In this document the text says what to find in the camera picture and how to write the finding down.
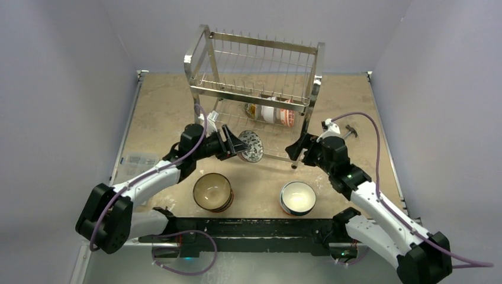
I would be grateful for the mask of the orange patterned bowl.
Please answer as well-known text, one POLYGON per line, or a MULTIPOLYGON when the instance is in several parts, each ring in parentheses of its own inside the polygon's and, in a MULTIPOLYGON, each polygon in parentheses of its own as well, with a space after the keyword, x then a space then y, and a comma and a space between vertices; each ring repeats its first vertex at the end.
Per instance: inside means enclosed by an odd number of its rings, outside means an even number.
POLYGON ((281 108, 279 111, 279 119, 282 125, 286 127, 293 127, 295 121, 295 112, 290 109, 281 108))

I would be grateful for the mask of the black leaf patterned bowl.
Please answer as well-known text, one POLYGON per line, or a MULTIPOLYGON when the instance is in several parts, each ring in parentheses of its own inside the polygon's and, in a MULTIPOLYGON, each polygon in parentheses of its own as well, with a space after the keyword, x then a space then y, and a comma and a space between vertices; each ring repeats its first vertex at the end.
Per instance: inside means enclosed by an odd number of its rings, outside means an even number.
POLYGON ((247 150, 238 154, 240 160, 249 163, 257 163, 262 160, 263 142, 255 132, 244 130, 239 134, 238 138, 248 145, 247 150))

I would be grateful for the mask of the white cream bowl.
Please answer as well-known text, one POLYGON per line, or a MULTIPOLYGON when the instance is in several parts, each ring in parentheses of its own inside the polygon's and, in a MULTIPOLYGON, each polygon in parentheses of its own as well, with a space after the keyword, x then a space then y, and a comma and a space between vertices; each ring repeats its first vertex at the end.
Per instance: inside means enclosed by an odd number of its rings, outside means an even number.
POLYGON ((245 103, 243 106, 244 114, 252 120, 258 120, 261 116, 261 107, 261 105, 245 103))

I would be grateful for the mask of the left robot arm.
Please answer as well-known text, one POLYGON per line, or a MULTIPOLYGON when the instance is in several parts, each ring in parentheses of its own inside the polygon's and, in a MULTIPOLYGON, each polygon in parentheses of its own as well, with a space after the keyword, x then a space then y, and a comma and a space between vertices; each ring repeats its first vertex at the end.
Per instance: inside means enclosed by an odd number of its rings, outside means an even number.
POLYGON ((207 134, 206 127, 189 124, 169 153, 150 170, 113 186, 96 185, 76 222, 76 232, 89 241, 90 251, 115 253, 128 240, 134 208, 158 192, 185 180, 197 161, 226 160, 250 149, 227 125, 207 134))

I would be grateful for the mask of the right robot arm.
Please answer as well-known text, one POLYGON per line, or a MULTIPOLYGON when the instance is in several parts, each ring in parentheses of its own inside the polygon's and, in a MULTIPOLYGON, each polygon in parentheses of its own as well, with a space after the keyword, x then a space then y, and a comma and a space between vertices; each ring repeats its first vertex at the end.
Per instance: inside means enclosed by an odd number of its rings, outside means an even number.
POLYGON ((452 273, 448 238, 440 232, 430 233, 383 193, 377 193, 370 176, 351 163, 344 139, 307 133, 285 151, 293 160, 304 152, 306 166, 319 167, 336 192, 373 219, 368 221, 355 209, 351 214, 338 214, 332 225, 338 240, 352 238, 366 244, 396 270, 402 283, 438 283, 452 273))

